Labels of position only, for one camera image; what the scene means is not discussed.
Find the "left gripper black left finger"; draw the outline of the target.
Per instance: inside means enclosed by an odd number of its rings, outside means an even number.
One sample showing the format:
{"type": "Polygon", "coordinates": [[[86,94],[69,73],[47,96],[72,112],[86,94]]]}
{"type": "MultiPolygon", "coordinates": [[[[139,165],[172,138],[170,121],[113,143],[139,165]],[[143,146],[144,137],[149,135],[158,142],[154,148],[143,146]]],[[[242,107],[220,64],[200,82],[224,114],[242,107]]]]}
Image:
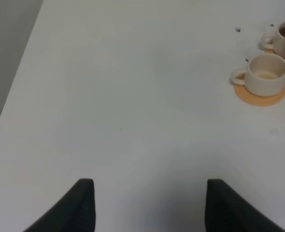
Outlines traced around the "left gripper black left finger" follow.
{"type": "Polygon", "coordinates": [[[93,232],[95,189],[92,179],[79,179],[27,232],[93,232]]]}

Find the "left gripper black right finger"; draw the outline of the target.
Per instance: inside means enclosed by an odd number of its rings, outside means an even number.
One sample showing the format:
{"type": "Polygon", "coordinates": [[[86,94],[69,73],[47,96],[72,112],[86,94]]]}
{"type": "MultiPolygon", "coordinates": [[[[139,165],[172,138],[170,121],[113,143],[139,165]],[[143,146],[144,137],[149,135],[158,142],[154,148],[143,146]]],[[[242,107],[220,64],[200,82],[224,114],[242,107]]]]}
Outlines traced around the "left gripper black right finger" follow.
{"type": "Polygon", "coordinates": [[[222,179],[207,181],[204,215],[207,232],[283,232],[222,179]]]}

